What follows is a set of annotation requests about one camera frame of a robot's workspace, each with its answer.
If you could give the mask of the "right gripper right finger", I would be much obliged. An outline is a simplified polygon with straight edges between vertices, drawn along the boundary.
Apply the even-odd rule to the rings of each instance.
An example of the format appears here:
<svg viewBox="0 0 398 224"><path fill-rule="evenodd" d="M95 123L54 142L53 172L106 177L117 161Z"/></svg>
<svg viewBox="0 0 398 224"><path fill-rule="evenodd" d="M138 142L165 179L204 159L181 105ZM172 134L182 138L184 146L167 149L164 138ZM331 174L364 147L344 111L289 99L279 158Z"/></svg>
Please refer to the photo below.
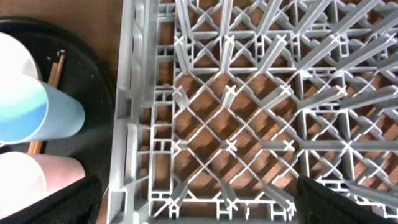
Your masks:
<svg viewBox="0 0 398 224"><path fill-rule="evenodd" d="M294 204L299 224L392 223L306 176L298 178Z"/></svg>

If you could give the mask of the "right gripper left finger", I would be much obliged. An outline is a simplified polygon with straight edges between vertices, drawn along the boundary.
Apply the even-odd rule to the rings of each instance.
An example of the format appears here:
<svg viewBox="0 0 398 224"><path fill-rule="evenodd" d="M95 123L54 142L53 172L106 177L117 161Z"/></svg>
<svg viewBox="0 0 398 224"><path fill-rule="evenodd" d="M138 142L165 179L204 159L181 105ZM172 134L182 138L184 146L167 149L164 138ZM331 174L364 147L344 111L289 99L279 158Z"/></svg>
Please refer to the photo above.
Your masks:
<svg viewBox="0 0 398 224"><path fill-rule="evenodd" d="M92 175L1 219L1 223L96 223L102 198L102 183Z"/></svg>

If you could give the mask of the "pink cup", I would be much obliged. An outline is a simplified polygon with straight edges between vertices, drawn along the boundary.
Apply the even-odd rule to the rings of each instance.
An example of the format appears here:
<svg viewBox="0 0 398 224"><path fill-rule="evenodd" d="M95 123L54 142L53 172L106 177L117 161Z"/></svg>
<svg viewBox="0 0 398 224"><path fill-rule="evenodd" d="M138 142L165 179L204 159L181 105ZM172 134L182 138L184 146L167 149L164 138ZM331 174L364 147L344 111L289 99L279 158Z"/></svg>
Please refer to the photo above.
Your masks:
<svg viewBox="0 0 398 224"><path fill-rule="evenodd" d="M71 157L1 154L1 218L8 217L85 177Z"/></svg>

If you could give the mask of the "light blue cup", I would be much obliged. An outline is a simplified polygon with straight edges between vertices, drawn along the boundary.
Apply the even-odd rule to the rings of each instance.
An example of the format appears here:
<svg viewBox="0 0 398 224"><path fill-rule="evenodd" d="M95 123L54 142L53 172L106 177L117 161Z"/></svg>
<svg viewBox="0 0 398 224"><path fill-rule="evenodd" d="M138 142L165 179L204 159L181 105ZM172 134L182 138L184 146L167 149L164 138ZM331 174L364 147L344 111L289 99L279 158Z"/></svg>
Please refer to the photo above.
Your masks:
<svg viewBox="0 0 398 224"><path fill-rule="evenodd" d="M28 75L1 77L1 143L70 137L83 127L79 101Z"/></svg>

